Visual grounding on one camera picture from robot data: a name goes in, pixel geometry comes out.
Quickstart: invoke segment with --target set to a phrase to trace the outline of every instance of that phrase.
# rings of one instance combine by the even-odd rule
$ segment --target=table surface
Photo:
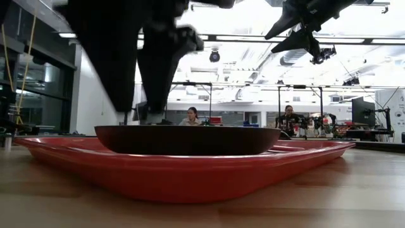
[[[342,158],[244,198],[210,205],[127,199],[37,162],[0,151],[0,226],[403,227],[405,156],[349,150]]]

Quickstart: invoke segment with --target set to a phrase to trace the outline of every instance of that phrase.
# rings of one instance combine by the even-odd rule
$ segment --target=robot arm
[[[321,25],[331,18],[338,19],[339,12],[356,3],[358,0],[286,0],[283,3],[282,16],[265,36],[271,39],[282,32],[300,26],[298,31],[291,31],[288,38],[275,46],[271,51],[279,53],[293,49],[305,49],[313,56],[312,64],[321,64],[333,55],[336,49],[320,48],[319,42],[313,37],[313,32],[319,32]]]
[[[235,0],[202,0],[231,8]],[[189,0],[69,0],[58,10],[85,49],[117,112],[127,113],[134,97],[135,63],[147,98],[148,122],[160,123],[179,60],[203,50],[192,27],[176,28]],[[144,48],[137,50],[139,30]]]

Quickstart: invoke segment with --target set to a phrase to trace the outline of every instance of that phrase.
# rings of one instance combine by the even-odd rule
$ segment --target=security camera
[[[381,11],[381,14],[386,14],[388,13],[388,6],[385,6],[384,9]]]
[[[213,50],[209,56],[209,60],[212,63],[216,63],[217,61],[219,61],[221,58],[220,54],[218,53],[217,50]]]

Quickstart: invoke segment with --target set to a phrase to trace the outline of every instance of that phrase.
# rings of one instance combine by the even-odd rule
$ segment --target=dark red bowl
[[[257,155],[277,142],[280,129],[170,125],[98,126],[101,143],[133,155]]]

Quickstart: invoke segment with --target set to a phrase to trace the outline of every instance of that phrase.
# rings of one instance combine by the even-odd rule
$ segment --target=red tray
[[[138,200],[209,203],[247,195],[343,155],[350,142],[279,141],[249,156],[126,155],[95,137],[28,137],[15,142],[38,160]]]

